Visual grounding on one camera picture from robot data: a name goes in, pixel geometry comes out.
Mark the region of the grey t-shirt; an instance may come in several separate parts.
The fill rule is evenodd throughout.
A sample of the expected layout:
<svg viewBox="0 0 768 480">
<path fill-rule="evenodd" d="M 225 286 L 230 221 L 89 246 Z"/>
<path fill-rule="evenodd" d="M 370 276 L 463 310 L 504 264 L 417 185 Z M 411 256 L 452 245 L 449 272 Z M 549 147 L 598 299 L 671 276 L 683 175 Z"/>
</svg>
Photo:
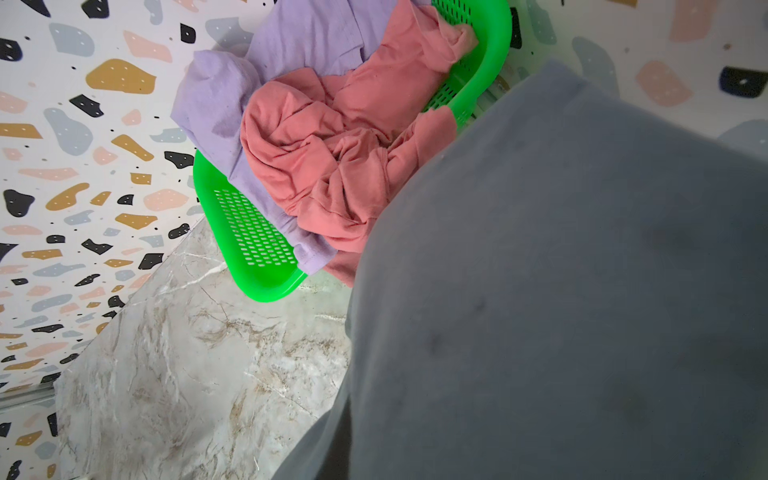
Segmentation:
<svg viewBox="0 0 768 480">
<path fill-rule="evenodd" d="M 767 164 L 559 63 L 386 208 L 279 479 L 763 479 Z"/>
</svg>

